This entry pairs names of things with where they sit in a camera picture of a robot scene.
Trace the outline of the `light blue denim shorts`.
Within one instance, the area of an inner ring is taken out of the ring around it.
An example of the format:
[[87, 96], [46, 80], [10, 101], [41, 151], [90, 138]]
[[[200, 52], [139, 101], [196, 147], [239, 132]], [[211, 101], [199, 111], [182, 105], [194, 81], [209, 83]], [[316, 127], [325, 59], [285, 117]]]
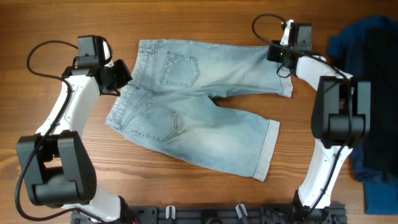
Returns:
[[106, 124], [144, 148], [263, 181], [279, 122], [217, 106], [215, 99], [290, 97], [289, 73], [269, 61], [267, 51], [266, 46], [141, 40], [132, 80], [122, 88]]

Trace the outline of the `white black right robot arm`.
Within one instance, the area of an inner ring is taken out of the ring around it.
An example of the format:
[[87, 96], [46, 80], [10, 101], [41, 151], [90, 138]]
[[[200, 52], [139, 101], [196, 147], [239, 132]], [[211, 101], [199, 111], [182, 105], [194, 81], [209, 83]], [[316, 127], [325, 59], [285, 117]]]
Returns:
[[341, 72], [320, 55], [274, 40], [269, 45], [269, 60], [294, 71], [317, 92], [311, 118], [315, 148], [306, 178], [295, 193], [295, 216], [319, 220], [329, 211], [343, 163], [370, 130], [371, 85]]

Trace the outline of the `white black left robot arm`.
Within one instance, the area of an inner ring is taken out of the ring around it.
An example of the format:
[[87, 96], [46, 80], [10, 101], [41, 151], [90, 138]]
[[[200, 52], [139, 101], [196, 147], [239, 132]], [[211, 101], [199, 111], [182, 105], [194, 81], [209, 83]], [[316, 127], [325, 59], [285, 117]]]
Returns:
[[21, 166], [16, 209], [26, 220], [42, 222], [68, 212], [95, 223], [136, 223], [126, 201], [97, 184], [96, 171], [81, 136], [101, 95], [119, 96], [131, 80], [122, 60], [69, 66], [62, 90], [46, 122], [34, 135], [17, 142]]

